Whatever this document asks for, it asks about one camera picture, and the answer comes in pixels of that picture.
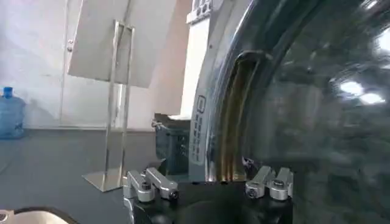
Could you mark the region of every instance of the white sign board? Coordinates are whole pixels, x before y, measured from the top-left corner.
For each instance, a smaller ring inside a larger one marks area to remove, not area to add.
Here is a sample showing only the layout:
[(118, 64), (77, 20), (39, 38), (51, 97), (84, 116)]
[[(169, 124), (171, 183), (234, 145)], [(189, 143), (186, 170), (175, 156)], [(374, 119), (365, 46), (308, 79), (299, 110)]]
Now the white sign board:
[[(132, 86), (150, 85), (176, 0), (83, 0), (68, 74), (109, 81), (114, 19), (134, 27)], [(119, 37), (116, 83), (127, 83), (130, 35)]]

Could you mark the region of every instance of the blue water bottle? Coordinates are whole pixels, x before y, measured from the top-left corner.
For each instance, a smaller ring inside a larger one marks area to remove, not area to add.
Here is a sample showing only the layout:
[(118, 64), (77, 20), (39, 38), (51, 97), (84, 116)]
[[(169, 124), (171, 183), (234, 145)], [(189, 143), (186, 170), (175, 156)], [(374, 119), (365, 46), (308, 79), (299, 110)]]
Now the blue water bottle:
[(13, 96), (13, 88), (5, 87), (0, 97), (0, 139), (16, 139), (23, 136), (25, 103)]

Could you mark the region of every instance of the washing machine door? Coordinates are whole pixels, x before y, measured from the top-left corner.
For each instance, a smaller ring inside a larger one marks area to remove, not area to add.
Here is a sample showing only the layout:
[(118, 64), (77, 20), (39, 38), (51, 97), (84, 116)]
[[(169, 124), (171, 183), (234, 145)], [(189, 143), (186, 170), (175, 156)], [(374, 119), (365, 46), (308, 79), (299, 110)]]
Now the washing machine door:
[(228, 1), (191, 123), (190, 178), (289, 167), (298, 223), (389, 223), (390, 1)]

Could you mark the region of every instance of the black container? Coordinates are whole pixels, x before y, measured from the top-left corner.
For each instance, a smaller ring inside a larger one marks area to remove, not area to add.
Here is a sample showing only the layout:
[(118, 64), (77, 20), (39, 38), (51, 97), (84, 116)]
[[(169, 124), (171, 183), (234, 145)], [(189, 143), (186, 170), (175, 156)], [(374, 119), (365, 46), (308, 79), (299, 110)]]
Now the black container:
[(159, 195), (149, 203), (136, 198), (134, 224), (292, 224), (293, 200), (273, 200), (266, 195), (249, 199), (245, 195), (245, 182), (232, 183), (179, 183), (176, 201)]
[(190, 120), (172, 120), (167, 115), (155, 114), (152, 126), (156, 131), (156, 155), (165, 159), (164, 175), (187, 174)]

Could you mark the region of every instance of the metal base plate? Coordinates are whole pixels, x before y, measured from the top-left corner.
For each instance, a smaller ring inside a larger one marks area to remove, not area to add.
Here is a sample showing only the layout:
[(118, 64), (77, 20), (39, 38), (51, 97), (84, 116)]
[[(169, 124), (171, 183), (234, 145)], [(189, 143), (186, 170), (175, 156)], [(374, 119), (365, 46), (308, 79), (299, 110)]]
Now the metal base plate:
[(83, 175), (83, 177), (101, 192), (112, 191), (122, 187), (122, 174), (119, 168), (109, 169), (107, 174), (104, 174), (103, 171), (98, 171)]

